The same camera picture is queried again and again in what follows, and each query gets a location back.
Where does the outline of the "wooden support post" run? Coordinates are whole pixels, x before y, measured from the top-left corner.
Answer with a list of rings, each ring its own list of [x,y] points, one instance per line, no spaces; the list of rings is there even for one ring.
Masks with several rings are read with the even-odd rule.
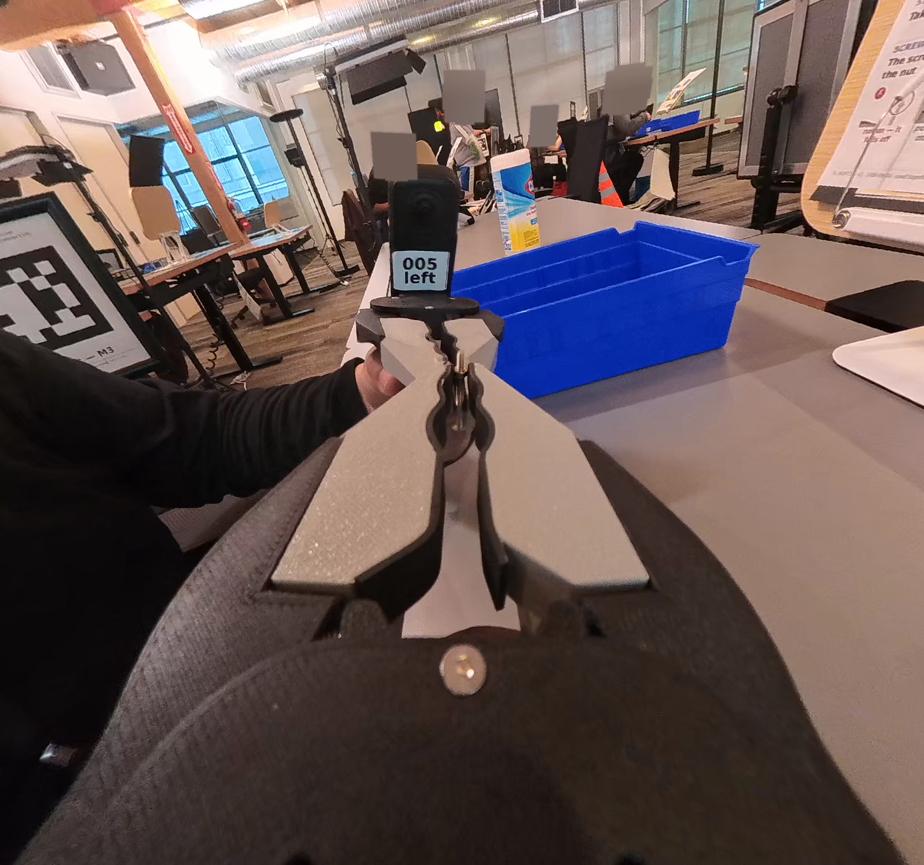
[[[141,75],[158,112],[172,132],[175,142],[185,154],[191,172],[202,189],[221,230],[231,244],[247,245],[248,235],[241,230],[237,224],[237,217],[230,211],[225,190],[214,172],[214,167],[205,155],[191,120],[135,14],[128,6],[125,6],[109,14],[107,18],[113,24],[119,39]]]

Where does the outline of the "disinfecting wipes canister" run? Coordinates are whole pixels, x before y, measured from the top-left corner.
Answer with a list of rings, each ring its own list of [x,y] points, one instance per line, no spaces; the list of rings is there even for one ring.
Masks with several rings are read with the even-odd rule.
[[[491,182],[507,256],[540,245],[530,152],[522,148],[491,157]]]

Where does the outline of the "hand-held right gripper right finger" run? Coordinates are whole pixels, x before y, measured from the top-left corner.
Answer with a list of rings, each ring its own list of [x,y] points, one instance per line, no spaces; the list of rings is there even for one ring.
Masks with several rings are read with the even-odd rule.
[[[651,582],[578,439],[486,366],[469,368],[481,566],[493,607],[541,617],[559,602]]]

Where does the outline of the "black monitor screen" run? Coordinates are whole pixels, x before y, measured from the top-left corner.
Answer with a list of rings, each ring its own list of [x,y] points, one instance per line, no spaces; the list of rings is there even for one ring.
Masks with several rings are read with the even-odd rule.
[[[417,142],[426,143],[433,151],[439,165],[447,165],[451,147],[461,137],[459,127],[446,124],[443,114],[443,98],[431,99],[426,108],[408,114],[411,132]],[[496,127],[500,140],[503,139],[502,113],[497,89],[485,93],[484,119],[481,127],[474,130],[476,141],[486,155],[491,154],[491,128]]]

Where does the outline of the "black flat pad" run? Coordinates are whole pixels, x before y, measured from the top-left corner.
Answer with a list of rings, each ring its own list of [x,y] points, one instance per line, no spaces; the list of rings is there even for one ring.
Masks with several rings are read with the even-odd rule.
[[[922,306],[902,299],[865,301],[842,297],[828,302],[824,311],[889,334],[923,325]]]

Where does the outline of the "printed instruction sheet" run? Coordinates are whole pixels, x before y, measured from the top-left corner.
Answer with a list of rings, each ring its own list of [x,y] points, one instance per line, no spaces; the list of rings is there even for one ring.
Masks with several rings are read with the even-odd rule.
[[[923,0],[904,0],[821,178],[825,187],[922,195]]]

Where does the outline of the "wooden backing board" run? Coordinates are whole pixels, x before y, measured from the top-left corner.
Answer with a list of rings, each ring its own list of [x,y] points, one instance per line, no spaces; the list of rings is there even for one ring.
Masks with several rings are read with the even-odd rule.
[[[800,207],[812,235],[844,242],[849,235],[834,227],[835,206],[825,200],[815,200],[822,174],[834,156],[853,111],[860,102],[863,89],[884,48],[904,0],[877,0],[859,48],[841,86],[834,108],[804,174],[800,192]]]

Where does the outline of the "framed black white marker sign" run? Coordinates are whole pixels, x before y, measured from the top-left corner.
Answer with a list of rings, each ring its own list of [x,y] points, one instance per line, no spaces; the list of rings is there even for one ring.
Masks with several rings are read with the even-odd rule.
[[[158,346],[53,192],[2,201],[1,327],[108,373],[151,373]]]

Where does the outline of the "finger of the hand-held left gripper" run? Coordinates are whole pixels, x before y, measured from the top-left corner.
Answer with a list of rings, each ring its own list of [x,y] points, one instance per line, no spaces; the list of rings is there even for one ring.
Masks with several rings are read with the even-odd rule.
[[[420,378],[441,379],[448,359],[431,328],[420,320],[381,320],[384,337],[379,345],[381,360],[388,374],[402,386]]]
[[[462,357],[467,365],[478,364],[488,371],[494,371],[500,343],[483,319],[450,320],[445,323],[444,329],[453,363]]]

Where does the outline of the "black ceiling box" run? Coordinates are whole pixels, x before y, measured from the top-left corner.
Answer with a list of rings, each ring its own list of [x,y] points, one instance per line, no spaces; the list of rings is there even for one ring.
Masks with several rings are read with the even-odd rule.
[[[118,51],[104,41],[58,43],[55,48],[78,87],[87,93],[109,97],[136,87]]]

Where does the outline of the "black studio light panel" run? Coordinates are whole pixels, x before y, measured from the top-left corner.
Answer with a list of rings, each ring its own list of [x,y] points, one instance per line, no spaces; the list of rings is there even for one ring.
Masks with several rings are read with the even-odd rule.
[[[423,56],[411,50],[406,40],[399,39],[337,63],[334,70],[345,80],[350,101],[356,106],[405,88],[407,76],[423,74],[426,65]]]

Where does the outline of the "large paned window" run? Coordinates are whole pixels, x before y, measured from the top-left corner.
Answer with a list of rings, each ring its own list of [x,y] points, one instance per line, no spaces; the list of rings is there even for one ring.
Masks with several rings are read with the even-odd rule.
[[[191,121],[219,184],[240,211],[248,214],[289,197],[285,174],[258,116],[213,103]],[[156,129],[153,136],[165,140],[163,184],[186,220],[183,228],[190,229],[192,210],[205,206],[207,199],[186,153],[167,128]]]

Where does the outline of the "person's left forearm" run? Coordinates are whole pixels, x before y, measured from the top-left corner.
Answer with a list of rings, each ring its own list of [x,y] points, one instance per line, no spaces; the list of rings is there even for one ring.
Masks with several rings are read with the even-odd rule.
[[[353,359],[293,385],[164,393],[141,438],[143,499],[158,509],[199,507],[272,488],[368,415],[360,368]]]

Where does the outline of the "person's black clothed body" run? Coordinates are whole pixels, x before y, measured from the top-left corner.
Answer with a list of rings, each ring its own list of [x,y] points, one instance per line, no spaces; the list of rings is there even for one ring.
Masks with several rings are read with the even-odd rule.
[[[152,503],[181,393],[2,334],[2,863],[62,798],[189,570]]]

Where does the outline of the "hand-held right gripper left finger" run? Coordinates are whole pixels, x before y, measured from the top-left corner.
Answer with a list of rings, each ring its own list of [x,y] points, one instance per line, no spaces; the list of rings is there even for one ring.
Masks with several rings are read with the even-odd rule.
[[[445,509],[434,421],[449,372],[429,366],[345,433],[271,574],[276,590],[365,599],[395,619],[432,588]]]

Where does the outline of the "black square panel light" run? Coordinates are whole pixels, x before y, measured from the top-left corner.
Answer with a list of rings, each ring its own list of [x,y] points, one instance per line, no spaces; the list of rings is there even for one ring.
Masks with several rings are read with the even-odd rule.
[[[155,188],[163,184],[164,139],[132,134],[128,141],[128,176],[132,189]]]

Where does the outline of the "wooden top desk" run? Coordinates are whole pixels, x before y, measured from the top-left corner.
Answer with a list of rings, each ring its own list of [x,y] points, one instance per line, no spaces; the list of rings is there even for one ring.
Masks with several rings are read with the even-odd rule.
[[[215,336],[225,345],[234,368],[218,373],[218,377],[233,377],[238,374],[250,373],[273,367],[282,362],[280,355],[263,359],[252,359],[237,339],[237,334],[225,314],[219,310],[209,288],[216,284],[225,271],[227,264],[235,261],[254,261],[257,267],[254,270],[245,270],[245,279],[249,283],[257,284],[260,280],[267,282],[275,304],[275,313],[270,319],[271,324],[281,323],[297,317],[313,313],[313,308],[305,303],[295,305],[295,301],[283,293],[279,281],[269,268],[267,256],[279,250],[283,252],[286,261],[293,273],[295,281],[308,292],[308,284],[303,272],[295,262],[292,253],[301,248],[310,240],[309,227],[287,230],[281,233],[271,233],[252,238],[248,243],[214,248],[209,251],[197,253],[190,258],[170,263],[150,274],[143,274],[140,278],[133,277],[119,282],[117,285],[128,297],[137,297],[149,308],[160,308],[172,303],[187,294],[191,294],[198,302],[206,321],[212,327]]]

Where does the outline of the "grey partition panel on stand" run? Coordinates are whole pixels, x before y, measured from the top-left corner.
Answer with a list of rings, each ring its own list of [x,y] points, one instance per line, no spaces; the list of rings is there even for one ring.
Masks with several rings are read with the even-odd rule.
[[[753,191],[749,226],[781,231],[876,0],[780,0],[752,21],[737,177]]]

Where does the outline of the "person's left hand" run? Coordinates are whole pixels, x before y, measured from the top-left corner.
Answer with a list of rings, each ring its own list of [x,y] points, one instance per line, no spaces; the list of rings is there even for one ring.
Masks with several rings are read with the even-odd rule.
[[[355,380],[368,413],[379,409],[405,387],[398,377],[387,371],[379,349],[370,351],[357,365]]]

